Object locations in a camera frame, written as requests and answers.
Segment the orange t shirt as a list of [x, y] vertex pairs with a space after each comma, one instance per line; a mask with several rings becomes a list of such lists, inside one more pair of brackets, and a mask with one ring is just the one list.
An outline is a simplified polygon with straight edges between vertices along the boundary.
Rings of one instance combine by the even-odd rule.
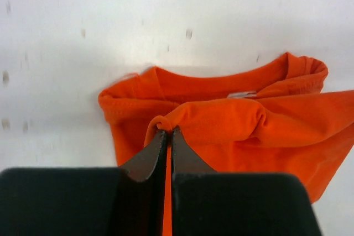
[[224, 173], [291, 174], [310, 204], [324, 193], [353, 146], [353, 91], [322, 91], [327, 66], [285, 53], [224, 77], [187, 77], [159, 67], [105, 88], [98, 103], [111, 128], [118, 167], [168, 136], [163, 230], [174, 235], [171, 144], [179, 128], [194, 152]]

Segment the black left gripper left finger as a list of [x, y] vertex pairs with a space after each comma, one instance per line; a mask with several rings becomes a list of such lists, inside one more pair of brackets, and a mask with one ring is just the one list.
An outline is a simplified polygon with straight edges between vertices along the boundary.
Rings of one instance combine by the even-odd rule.
[[161, 235], [168, 136], [120, 167], [1, 172], [2, 235]]

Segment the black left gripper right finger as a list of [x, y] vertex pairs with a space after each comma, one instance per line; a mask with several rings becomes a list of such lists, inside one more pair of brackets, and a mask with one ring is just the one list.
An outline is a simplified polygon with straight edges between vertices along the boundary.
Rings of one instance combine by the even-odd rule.
[[174, 235], [321, 234], [308, 194], [291, 174], [212, 169], [174, 129], [171, 144]]

